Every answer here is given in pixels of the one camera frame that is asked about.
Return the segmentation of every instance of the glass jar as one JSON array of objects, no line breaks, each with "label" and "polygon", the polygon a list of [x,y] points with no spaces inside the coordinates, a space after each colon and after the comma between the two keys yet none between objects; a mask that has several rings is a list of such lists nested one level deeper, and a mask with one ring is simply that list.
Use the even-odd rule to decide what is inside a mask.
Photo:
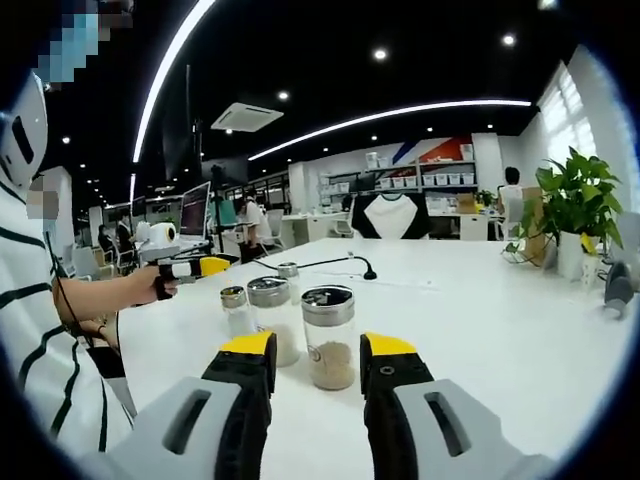
[{"label": "glass jar", "polygon": [[291,304],[298,305],[300,303],[300,275],[298,273],[298,265],[294,262],[281,263],[278,265],[278,276],[287,279],[289,282]]},{"label": "glass jar", "polygon": [[300,357],[296,342],[300,322],[291,305],[289,282],[282,277],[260,277],[249,282],[247,292],[258,331],[276,334],[276,366],[293,365]]},{"label": "glass jar", "polygon": [[222,309],[227,315],[231,338],[256,333],[256,324],[242,287],[227,287],[220,290]]},{"label": "glass jar", "polygon": [[302,295],[311,380],[324,390],[342,390],[356,378],[355,299],[342,285],[323,285]]}]

